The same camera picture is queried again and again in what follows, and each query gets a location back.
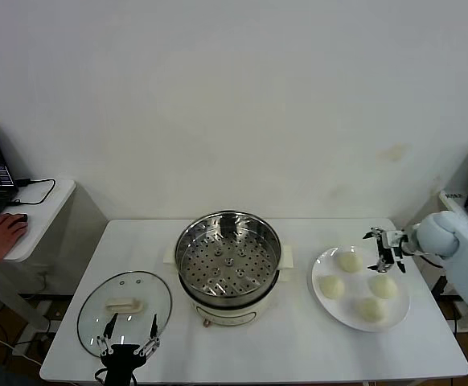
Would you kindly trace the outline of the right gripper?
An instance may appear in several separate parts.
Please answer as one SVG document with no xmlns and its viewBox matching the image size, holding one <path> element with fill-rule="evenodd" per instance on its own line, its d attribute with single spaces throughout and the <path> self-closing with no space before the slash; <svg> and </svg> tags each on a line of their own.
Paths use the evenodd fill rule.
<svg viewBox="0 0 468 386">
<path fill-rule="evenodd" d="M 404 250 L 402 244 L 408 240 L 404 231 L 387 231 L 382 228 L 372 227 L 363 239 L 376 239 L 378 260 L 374 265 L 369 265 L 367 269 L 377 273 L 386 273 L 394 265 L 395 260 L 402 260 Z"/>
</svg>

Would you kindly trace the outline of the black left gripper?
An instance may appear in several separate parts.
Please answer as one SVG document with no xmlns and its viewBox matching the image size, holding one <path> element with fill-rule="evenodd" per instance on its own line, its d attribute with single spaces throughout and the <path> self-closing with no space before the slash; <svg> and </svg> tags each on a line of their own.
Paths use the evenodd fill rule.
<svg viewBox="0 0 468 386">
<path fill-rule="evenodd" d="M 111 344 L 114 327 L 117 322 L 117 313 L 105 324 L 101 335 L 96 337 L 100 349 L 100 359 L 103 368 L 99 375 L 105 374 L 105 378 L 99 378 L 104 386 L 129 386 L 137 385 L 138 381 L 134 371 L 146 364 L 147 358 L 160 346 L 158 336 L 158 318 L 155 314 L 152 320 L 148 341 L 139 346 L 137 344 Z"/>
</svg>

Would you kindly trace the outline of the person's bare hand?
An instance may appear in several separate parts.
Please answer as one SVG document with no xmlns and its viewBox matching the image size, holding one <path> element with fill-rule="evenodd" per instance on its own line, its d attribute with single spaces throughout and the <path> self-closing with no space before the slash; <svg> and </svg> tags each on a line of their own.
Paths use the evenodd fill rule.
<svg viewBox="0 0 468 386">
<path fill-rule="evenodd" d="M 26 214 L 0 215 L 0 261 L 27 232 L 27 226 Z"/>
</svg>

